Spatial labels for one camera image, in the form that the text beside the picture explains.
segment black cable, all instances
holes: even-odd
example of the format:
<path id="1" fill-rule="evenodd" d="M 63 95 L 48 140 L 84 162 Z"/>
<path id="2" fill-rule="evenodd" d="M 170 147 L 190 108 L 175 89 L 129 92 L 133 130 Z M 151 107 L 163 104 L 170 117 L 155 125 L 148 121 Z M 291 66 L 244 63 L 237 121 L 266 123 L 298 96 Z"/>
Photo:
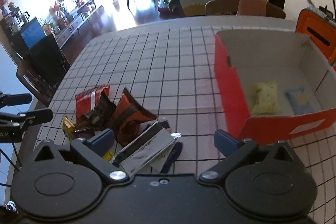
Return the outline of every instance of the black cable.
<path id="1" fill-rule="evenodd" d="M 4 151 L 2 151 L 2 149 L 0 148 L 0 153 L 3 154 L 5 156 L 5 158 L 9 161 L 9 163 L 17 170 L 20 171 L 19 168 L 16 167 L 16 165 L 11 161 L 11 159 L 5 154 Z"/>
<path id="2" fill-rule="evenodd" d="M 15 147 L 14 143 L 12 143 L 12 146 L 13 146 L 13 148 L 14 148 L 14 152 L 15 152 L 17 161 L 19 162 L 19 165 L 20 165 L 20 167 L 21 167 L 22 164 L 21 164 L 21 161 L 20 161 L 20 159 L 19 159 L 19 154 L 18 154 L 17 151 L 16 151 L 16 147 Z"/>
<path id="3" fill-rule="evenodd" d="M 4 184 L 4 183 L 0 183 L 0 186 L 5 186 L 5 187 L 11 187 L 11 184 Z"/>

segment tv cabinet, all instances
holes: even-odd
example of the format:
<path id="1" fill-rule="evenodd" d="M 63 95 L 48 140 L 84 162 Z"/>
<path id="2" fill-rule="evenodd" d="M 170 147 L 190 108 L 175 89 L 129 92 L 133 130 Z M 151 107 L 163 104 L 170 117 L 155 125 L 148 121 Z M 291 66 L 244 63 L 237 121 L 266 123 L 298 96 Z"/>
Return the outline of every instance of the tv cabinet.
<path id="1" fill-rule="evenodd" d="M 84 17 L 82 13 L 82 8 L 87 5 L 90 1 L 96 6 L 96 8 L 86 17 Z M 75 33 L 79 32 L 79 28 L 84 24 L 85 21 L 89 20 L 89 17 L 96 11 L 98 8 L 102 6 L 102 0 L 87 0 L 81 7 L 75 8 L 70 12 L 75 19 L 69 23 L 69 26 L 61 30 L 59 34 L 56 35 L 56 41 L 59 47 L 63 47 L 63 45 L 70 39 L 70 37 Z"/>

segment grid pattern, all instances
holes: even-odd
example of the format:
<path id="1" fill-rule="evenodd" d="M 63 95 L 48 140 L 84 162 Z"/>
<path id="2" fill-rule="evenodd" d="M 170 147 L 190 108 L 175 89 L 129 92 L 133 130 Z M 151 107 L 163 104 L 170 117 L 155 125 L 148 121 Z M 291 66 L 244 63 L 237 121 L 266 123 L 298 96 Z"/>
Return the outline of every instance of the grid pattern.
<path id="1" fill-rule="evenodd" d="M 50 104 L 51 122 L 41 126 L 38 144 L 52 139 L 67 143 L 62 119 L 75 122 L 75 94 L 96 85 L 110 84 L 109 98 L 118 103 L 124 87 L 146 109 L 165 117 L 184 144 L 170 173 L 195 173 L 224 157 L 214 147 L 217 128 L 226 130 L 217 81 L 214 77 L 214 34 L 223 29 L 276 29 L 246 26 L 210 26 L 158 30 L 120 36 L 118 32 L 93 39 L 66 74 Z M 317 223 L 335 223 L 336 136 L 332 128 L 291 139 L 288 143 L 318 185 L 310 212 Z M 112 151 L 121 146 L 115 142 Z M 141 172 L 154 172 L 148 166 Z"/>

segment dark wood floor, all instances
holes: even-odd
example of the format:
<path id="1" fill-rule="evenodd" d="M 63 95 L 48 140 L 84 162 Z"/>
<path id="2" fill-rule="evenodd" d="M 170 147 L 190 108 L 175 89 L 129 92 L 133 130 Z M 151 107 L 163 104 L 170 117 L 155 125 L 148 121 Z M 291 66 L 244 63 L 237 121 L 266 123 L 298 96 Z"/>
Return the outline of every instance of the dark wood floor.
<path id="1" fill-rule="evenodd" d="M 70 64 L 86 44 L 99 35 L 178 17 L 172 13 L 160 15 L 157 10 L 158 1 L 154 3 L 152 0 L 129 0 L 128 9 L 126 0 L 103 0 L 103 6 L 81 26 L 80 35 L 76 32 L 62 47 Z"/>

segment pink cloth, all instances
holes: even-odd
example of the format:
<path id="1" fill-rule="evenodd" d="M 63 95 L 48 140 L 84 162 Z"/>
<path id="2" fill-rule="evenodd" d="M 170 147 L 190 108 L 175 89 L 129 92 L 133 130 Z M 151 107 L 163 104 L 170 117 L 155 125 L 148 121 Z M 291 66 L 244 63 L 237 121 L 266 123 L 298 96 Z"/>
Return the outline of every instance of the pink cloth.
<path id="1" fill-rule="evenodd" d="M 239 0 L 238 16 L 266 16 L 266 0 Z"/>

